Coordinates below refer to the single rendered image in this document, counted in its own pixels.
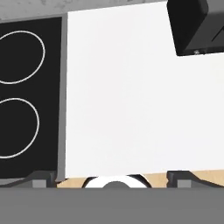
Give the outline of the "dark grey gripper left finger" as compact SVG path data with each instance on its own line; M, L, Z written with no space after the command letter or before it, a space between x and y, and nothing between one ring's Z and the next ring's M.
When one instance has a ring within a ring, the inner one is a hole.
M57 174L55 171L34 171L26 178L8 184L8 187L24 187L24 188L55 187L56 177Z

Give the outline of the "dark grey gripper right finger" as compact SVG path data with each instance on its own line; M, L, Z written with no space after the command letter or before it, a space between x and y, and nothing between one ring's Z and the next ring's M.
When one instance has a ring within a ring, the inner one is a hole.
M166 173L168 188L198 188L198 187L217 187L222 185L212 183L198 178L190 171L168 171Z

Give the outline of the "white and black round object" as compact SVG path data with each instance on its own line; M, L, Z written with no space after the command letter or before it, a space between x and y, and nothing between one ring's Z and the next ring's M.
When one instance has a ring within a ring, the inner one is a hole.
M130 174L89 177L84 181L82 188L151 188L151 184L141 174Z

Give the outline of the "black box-shaped appliance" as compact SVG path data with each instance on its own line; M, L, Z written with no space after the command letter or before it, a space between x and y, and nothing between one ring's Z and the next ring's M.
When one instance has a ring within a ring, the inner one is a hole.
M178 56L224 53L224 0L168 0Z

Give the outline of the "black hob with grey frame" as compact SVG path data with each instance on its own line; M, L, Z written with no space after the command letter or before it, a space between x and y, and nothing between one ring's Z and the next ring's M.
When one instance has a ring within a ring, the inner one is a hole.
M0 186L65 179L67 15L0 23Z

